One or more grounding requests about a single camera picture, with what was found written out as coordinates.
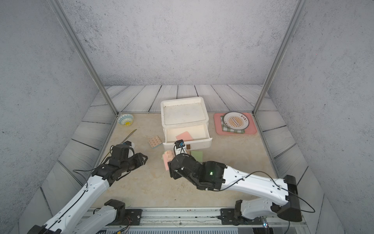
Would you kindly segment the green sticky pad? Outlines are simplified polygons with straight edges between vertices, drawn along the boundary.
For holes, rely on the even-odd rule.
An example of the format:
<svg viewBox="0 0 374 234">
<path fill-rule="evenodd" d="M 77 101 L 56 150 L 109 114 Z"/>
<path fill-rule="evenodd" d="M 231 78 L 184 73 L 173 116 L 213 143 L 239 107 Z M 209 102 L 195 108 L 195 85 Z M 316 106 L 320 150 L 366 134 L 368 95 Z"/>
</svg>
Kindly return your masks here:
<svg viewBox="0 0 374 234">
<path fill-rule="evenodd" d="M 191 155 L 198 162 L 203 162 L 203 152 L 202 151 L 191 151 Z"/>
</svg>

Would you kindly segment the white drawer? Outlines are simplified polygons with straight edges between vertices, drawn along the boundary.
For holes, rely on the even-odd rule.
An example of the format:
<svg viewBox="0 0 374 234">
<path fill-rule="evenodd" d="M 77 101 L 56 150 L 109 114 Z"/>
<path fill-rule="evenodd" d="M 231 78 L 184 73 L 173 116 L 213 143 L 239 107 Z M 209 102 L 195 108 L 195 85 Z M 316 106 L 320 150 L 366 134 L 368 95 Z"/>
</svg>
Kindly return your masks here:
<svg viewBox="0 0 374 234">
<path fill-rule="evenodd" d="M 176 136 L 185 131 L 188 131 L 194 139 L 193 141 L 184 141 L 186 145 L 190 146 L 190 150 L 205 149 L 211 146 L 212 138 L 209 135 L 208 124 L 203 124 L 191 127 L 164 130 L 164 149 L 166 151 L 172 150 L 174 147 L 174 143 L 177 141 Z"/>
</svg>

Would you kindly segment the pink sticky pad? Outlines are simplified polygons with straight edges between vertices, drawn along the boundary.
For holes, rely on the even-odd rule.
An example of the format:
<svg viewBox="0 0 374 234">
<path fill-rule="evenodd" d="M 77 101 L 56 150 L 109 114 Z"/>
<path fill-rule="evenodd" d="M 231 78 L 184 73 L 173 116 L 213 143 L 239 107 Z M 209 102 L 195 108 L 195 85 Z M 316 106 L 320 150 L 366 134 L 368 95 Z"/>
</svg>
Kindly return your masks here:
<svg viewBox="0 0 374 234">
<path fill-rule="evenodd" d="M 193 141 L 193 137 L 188 131 L 185 131 L 179 135 L 176 136 L 177 140 L 183 140 L 183 141 Z"/>
</svg>

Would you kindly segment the white drawer cabinet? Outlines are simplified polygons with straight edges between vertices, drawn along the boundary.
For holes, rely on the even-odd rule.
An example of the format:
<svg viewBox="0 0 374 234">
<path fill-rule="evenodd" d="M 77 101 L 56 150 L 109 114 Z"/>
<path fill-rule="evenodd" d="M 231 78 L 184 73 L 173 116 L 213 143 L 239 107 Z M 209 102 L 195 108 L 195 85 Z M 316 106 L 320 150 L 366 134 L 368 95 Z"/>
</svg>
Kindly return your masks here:
<svg viewBox="0 0 374 234">
<path fill-rule="evenodd" d="M 185 128 L 208 124 L 209 117 L 202 97 L 189 97 L 161 102 L 164 129 Z"/>
</svg>

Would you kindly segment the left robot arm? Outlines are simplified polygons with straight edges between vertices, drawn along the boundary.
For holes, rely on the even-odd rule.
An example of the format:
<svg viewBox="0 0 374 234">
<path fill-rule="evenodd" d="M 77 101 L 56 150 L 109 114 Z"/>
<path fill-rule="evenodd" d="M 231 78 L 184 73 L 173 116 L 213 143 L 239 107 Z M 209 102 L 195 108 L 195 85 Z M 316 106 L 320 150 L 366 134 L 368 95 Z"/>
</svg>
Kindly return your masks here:
<svg viewBox="0 0 374 234">
<path fill-rule="evenodd" d="M 129 174 L 146 164 L 148 157 L 133 152 L 112 154 L 111 157 L 93 169 L 82 189 L 44 225 L 33 226 L 29 234 L 96 234 L 107 225 L 131 225 L 126 214 L 125 203 L 111 199 L 94 215 L 79 223 L 93 203 L 115 181 L 122 179 L 123 173 Z"/>
</svg>

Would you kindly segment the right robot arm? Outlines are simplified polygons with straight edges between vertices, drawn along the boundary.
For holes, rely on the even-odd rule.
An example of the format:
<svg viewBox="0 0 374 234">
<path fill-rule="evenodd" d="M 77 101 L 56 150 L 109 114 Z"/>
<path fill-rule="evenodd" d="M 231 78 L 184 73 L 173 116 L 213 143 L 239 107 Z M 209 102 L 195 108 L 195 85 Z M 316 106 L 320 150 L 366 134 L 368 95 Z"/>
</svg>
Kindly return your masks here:
<svg viewBox="0 0 374 234">
<path fill-rule="evenodd" d="M 172 178 L 183 177 L 198 190 L 237 191 L 258 197 L 252 201 L 236 201 L 235 216 L 255 219 L 264 215 L 277 215 L 290 222 L 302 221 L 294 176 L 273 179 L 269 174 L 260 176 L 260 171 L 248 174 L 215 161 L 200 163 L 184 153 L 174 157 L 167 165 Z"/>
</svg>

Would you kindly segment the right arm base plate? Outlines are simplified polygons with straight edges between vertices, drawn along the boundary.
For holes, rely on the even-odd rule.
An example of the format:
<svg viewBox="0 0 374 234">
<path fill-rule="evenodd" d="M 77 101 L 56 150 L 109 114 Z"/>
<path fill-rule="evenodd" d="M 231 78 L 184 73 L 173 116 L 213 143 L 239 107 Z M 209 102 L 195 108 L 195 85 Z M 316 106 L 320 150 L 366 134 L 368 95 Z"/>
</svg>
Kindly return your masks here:
<svg viewBox="0 0 374 234">
<path fill-rule="evenodd" d="M 260 217 L 255 219 L 248 219 L 242 216 L 241 204 L 242 200 L 238 200 L 235 203 L 234 208 L 222 208 L 220 210 L 220 215 L 217 216 L 221 220 L 222 225 L 261 225 L 263 221 Z"/>
</svg>

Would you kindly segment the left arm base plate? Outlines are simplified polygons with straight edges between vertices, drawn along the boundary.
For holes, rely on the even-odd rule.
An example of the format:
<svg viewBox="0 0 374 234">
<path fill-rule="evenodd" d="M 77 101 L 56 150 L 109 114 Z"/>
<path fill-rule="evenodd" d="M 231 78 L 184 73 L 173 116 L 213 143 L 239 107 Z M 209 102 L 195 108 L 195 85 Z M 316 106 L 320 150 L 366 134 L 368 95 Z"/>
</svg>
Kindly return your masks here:
<svg viewBox="0 0 374 234">
<path fill-rule="evenodd" d="M 142 209 L 115 210 L 115 219 L 107 224 L 107 226 L 139 226 L 142 212 Z"/>
</svg>

